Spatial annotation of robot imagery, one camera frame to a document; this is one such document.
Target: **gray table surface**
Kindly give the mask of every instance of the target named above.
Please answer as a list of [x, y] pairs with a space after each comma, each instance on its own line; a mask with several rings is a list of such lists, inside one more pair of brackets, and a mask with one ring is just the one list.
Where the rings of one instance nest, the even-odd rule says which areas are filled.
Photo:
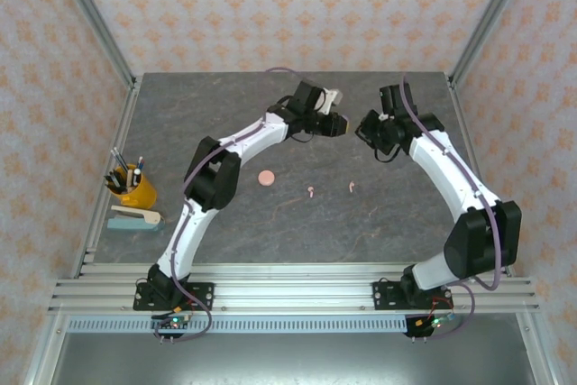
[[[249, 161], [234, 200], [209, 226], [195, 262], [406, 262], [439, 252], [453, 221], [432, 181], [402, 152], [390, 164], [378, 163], [353, 133], [370, 109], [380, 110], [379, 88], [398, 83], [400, 74], [307, 76], [343, 91], [337, 110], [349, 117], [351, 131], [308, 143], [288, 140]], [[411, 73], [408, 81], [419, 111], [437, 115], [468, 160], [444, 75]], [[159, 193], [153, 210], [166, 225], [156, 233], [104, 227], [95, 261], [155, 262], [178, 221], [181, 185], [198, 142], [236, 133], [297, 85], [288, 73], [144, 75], [124, 157], [134, 162], [144, 156], [144, 173]], [[262, 170], [275, 173], [271, 187], [258, 184]]]

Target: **pink round disk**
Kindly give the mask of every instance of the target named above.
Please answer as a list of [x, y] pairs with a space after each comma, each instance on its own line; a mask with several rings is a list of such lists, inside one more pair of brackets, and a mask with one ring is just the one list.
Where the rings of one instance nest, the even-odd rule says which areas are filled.
[[261, 173], [259, 173], [259, 183], [261, 185], [268, 187], [272, 185], [273, 182], [274, 182], [274, 173], [272, 173], [270, 170], [263, 170]]

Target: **stapler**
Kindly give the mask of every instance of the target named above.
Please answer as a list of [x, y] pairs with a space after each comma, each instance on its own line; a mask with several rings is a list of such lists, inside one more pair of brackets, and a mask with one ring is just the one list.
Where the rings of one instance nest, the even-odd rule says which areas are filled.
[[112, 205], [113, 211], [119, 213], [114, 218], [109, 218], [106, 227], [113, 230], [151, 230], [156, 232], [164, 226], [164, 219], [158, 212], [133, 207]]

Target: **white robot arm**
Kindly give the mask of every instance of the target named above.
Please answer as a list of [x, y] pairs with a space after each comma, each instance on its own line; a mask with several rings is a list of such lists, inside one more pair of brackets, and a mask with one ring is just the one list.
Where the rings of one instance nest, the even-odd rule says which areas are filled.
[[174, 279], [188, 277], [208, 225], [234, 197], [240, 168], [301, 131], [328, 137], [346, 133], [348, 121], [332, 112], [342, 97], [339, 90], [301, 81], [294, 96], [281, 98], [255, 123], [218, 141], [206, 137], [200, 142], [185, 179], [185, 201], [177, 227], [148, 273], [147, 284], [165, 305], [177, 307], [181, 302]]
[[[405, 269], [400, 284], [414, 307], [429, 290], [494, 270], [495, 239], [500, 244], [500, 265], [512, 264], [517, 258], [521, 211], [515, 202], [502, 203], [481, 183], [455, 151], [439, 120], [432, 114], [416, 116], [408, 84], [404, 91], [416, 119], [403, 105], [400, 86], [383, 87], [383, 113], [371, 110], [356, 133], [375, 151], [377, 160], [379, 151], [388, 155], [396, 147], [393, 157], [382, 162], [390, 162], [400, 150], [409, 155], [433, 181], [453, 216], [455, 226], [443, 251]], [[491, 219], [497, 226], [496, 237]]]

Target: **patterned wallpaper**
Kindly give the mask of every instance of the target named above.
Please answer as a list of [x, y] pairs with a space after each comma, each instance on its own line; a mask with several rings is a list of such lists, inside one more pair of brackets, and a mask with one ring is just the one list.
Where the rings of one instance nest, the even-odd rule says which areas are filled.
[[0, 382], [20, 384], [126, 88], [74, 0], [0, 0]]
[[443, 70], [489, 0], [95, 0], [136, 75]]
[[577, 0], [511, 0], [459, 88], [484, 178], [523, 209], [515, 268], [536, 276], [566, 383], [577, 377], [575, 78]]

